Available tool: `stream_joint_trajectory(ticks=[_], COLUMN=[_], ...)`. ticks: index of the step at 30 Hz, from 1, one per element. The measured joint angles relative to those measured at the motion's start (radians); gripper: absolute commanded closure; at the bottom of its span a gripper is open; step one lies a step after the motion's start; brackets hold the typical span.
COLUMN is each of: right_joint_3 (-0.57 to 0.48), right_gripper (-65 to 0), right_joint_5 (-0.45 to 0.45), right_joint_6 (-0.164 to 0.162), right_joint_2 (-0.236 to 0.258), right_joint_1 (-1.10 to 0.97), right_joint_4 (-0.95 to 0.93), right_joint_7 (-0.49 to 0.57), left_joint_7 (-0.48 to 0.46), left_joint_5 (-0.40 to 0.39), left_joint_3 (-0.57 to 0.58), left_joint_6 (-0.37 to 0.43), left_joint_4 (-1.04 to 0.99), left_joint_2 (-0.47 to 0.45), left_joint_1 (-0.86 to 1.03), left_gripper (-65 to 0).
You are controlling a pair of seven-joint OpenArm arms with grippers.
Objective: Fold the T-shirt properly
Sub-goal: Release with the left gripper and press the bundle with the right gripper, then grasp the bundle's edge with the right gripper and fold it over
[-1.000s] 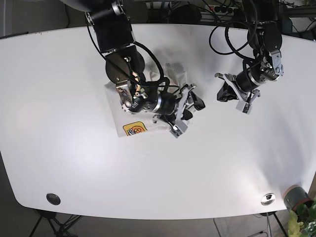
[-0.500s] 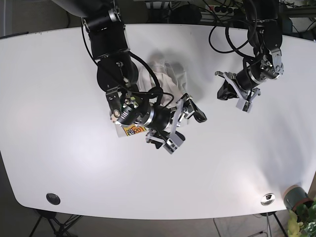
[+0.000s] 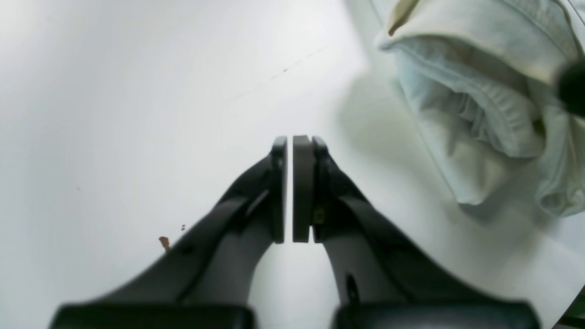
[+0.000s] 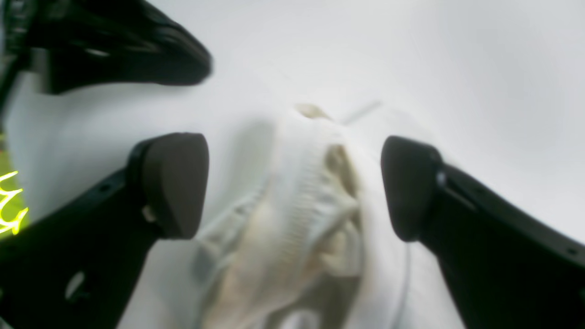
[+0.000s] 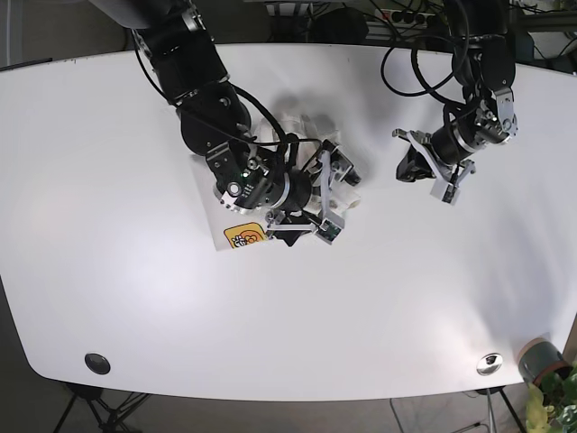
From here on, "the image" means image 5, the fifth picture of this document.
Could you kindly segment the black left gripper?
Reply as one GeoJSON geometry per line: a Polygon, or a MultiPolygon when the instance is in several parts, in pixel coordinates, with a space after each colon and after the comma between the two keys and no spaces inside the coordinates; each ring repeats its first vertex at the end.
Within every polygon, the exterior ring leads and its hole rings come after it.
{"type": "Polygon", "coordinates": [[[470,95],[463,103],[441,95],[434,99],[443,103],[443,125],[435,133],[400,128],[392,133],[409,143],[396,179],[406,183],[434,179],[430,194],[454,206],[462,182],[476,173],[475,162],[465,160],[488,145],[503,145],[517,135],[514,96],[470,95]]]}

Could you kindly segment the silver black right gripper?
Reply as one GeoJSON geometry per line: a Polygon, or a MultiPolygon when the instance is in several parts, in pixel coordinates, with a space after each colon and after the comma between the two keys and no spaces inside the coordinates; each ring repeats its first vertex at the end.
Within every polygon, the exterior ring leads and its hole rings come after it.
{"type": "Polygon", "coordinates": [[[223,207],[240,214],[280,212],[281,220],[270,221],[265,235],[288,247],[314,232],[332,244],[345,228],[346,211],[359,204],[353,189],[362,179],[339,146],[328,140],[321,142],[312,157],[310,179],[297,166],[299,145],[319,142],[291,135],[286,151],[238,139],[206,143],[215,197],[223,207]]]}

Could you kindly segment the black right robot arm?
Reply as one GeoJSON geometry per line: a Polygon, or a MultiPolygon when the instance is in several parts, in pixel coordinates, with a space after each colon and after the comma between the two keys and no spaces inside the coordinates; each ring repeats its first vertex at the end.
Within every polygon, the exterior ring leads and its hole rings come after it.
{"type": "Polygon", "coordinates": [[[185,145],[212,172],[220,205],[248,215],[228,231],[240,247],[257,239],[293,245],[305,235],[331,244],[350,202],[342,185],[360,183],[339,145],[304,116],[276,117],[234,85],[191,1],[100,1],[99,10],[132,35],[137,61],[175,110],[185,145]]]}

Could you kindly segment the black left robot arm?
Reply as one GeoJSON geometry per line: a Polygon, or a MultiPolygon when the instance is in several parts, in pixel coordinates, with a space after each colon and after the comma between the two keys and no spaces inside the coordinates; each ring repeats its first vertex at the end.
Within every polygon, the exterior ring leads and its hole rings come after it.
{"type": "Polygon", "coordinates": [[[393,136],[409,144],[396,178],[406,183],[430,179],[433,197],[454,205],[463,180],[475,173],[471,157],[489,145],[504,145],[518,131],[514,109],[515,57],[508,46],[508,20],[500,1],[445,1],[452,46],[451,72],[430,85],[418,64],[418,47],[410,52],[411,68],[421,88],[442,105],[443,124],[434,133],[396,129],[393,136]]]}

